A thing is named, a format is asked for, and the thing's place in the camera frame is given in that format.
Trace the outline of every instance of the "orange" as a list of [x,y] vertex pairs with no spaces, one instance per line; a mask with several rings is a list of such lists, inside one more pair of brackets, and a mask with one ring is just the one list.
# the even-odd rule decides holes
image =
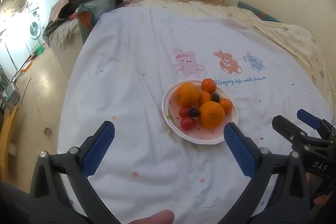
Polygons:
[[211,95],[207,91],[201,91],[199,93],[198,106],[203,105],[205,102],[211,101]]
[[233,108],[232,102],[227,98],[220,98],[218,102],[224,109],[225,114],[229,114]]
[[197,104],[200,92],[193,83],[185,82],[176,89],[175,98],[180,106],[192,107]]
[[216,91],[216,88],[217,86],[214,80],[210,78],[205,78],[201,83],[201,89],[209,92],[210,94],[214,93]]
[[201,115],[198,117],[201,125],[208,129],[213,129],[222,124],[225,112],[222,106],[214,101],[205,102],[199,108]]

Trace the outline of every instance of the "blue elephant illustration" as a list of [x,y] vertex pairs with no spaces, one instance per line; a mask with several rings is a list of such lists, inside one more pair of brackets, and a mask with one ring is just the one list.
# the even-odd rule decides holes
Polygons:
[[245,62],[250,62],[252,69],[255,71],[267,70],[267,67],[263,65],[263,62],[260,58],[250,55],[248,52],[247,55],[243,56]]

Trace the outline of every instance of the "pink plate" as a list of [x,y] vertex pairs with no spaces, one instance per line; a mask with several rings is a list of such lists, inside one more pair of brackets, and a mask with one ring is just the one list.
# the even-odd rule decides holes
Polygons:
[[216,93],[220,96],[220,98],[228,98],[233,103],[233,109],[230,114],[225,115],[225,119],[219,127],[214,129],[206,129],[202,127],[198,121],[196,120],[196,126],[190,131],[184,131],[181,128],[180,122],[182,118],[179,115],[179,110],[181,106],[179,106],[174,98],[175,90],[184,82],[191,82],[195,84],[198,89],[201,91],[201,83],[202,80],[190,79],[183,80],[172,85],[163,95],[162,99],[162,112],[165,118],[166,123],[170,126],[170,128],[180,137],[196,144],[217,144],[224,141],[224,126],[228,122],[234,122],[238,124],[238,110],[235,102],[232,98],[220,87],[217,87]]

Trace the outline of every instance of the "dark olive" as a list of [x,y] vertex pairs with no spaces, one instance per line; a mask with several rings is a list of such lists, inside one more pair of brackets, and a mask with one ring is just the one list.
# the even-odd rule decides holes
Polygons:
[[219,95],[216,93],[211,94],[211,100],[218,103],[219,102]]
[[189,116],[190,117],[198,117],[199,115],[201,115],[201,113],[200,113],[200,111],[197,109],[197,108],[191,108],[190,110],[189,110]]

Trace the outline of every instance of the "red tomato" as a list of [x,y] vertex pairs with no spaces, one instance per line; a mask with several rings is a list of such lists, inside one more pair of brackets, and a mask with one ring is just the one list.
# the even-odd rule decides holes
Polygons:
[[188,131],[188,130],[191,130],[195,127],[196,125],[196,121],[193,117],[184,117],[182,120],[181,120],[181,127],[185,130],[185,131]]
[[181,107],[178,113],[181,116],[181,118],[184,118],[184,117],[189,116],[189,110],[190,110],[190,107],[184,106],[184,107]]

